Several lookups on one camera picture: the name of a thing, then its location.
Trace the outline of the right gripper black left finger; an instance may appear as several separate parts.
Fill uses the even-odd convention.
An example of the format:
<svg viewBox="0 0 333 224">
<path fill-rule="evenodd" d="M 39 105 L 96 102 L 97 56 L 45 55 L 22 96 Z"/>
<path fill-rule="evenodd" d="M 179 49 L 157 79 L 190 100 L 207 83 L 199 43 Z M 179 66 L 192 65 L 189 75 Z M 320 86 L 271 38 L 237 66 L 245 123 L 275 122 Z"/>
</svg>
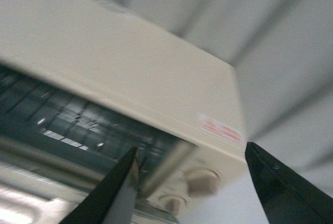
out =
<svg viewBox="0 0 333 224">
<path fill-rule="evenodd" d="M 137 194 L 137 147 L 132 147 L 61 223 L 131 223 Z"/>
</svg>

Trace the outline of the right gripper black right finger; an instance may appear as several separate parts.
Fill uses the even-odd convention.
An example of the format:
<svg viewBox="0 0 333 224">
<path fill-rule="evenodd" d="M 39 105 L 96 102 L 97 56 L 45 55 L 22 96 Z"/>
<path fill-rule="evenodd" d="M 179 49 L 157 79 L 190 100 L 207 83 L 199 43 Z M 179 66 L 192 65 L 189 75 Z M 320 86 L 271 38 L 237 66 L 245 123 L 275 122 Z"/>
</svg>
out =
<svg viewBox="0 0 333 224">
<path fill-rule="evenodd" d="M 332 198 L 254 142 L 245 158 L 269 223 L 332 223 Z"/>
</svg>

